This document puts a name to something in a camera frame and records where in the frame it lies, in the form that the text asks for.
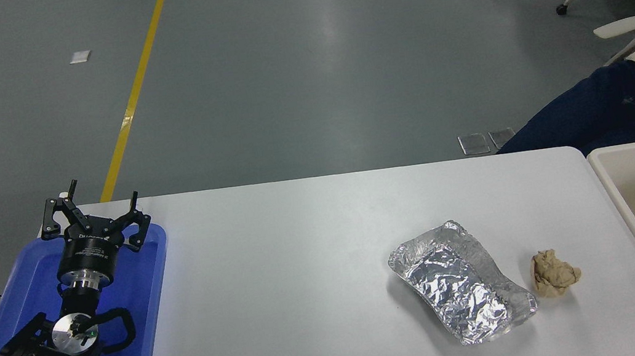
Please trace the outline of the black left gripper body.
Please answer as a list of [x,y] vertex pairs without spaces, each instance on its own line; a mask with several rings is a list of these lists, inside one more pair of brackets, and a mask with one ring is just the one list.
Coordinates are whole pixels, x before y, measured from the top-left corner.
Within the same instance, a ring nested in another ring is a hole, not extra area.
[[113,222],[91,224],[91,233],[83,227],[69,226],[63,232],[65,247],[57,271],[57,278],[67,282],[68,277],[78,271],[93,271],[112,276],[118,260],[118,251],[124,243],[122,226]]

